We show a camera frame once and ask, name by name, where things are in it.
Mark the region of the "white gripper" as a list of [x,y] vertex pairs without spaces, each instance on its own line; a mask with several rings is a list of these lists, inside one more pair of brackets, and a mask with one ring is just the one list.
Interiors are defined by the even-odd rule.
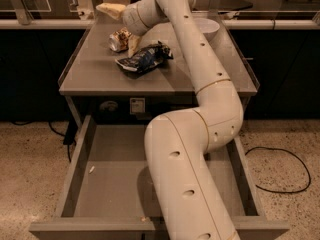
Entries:
[[119,20],[122,16],[124,25],[134,34],[128,39],[128,57],[131,58],[137,52],[142,40],[141,36],[151,29],[150,7],[142,2],[133,3],[127,7],[123,4],[101,3],[96,6],[96,9],[115,20]]

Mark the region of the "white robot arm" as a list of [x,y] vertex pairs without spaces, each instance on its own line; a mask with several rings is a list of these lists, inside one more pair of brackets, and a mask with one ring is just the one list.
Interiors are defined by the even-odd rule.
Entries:
[[96,9],[142,36],[168,20],[190,71],[198,106],[164,113],[147,126],[145,154],[171,240],[240,240],[204,155],[233,140],[243,107],[225,68],[198,28],[195,0],[140,0]]

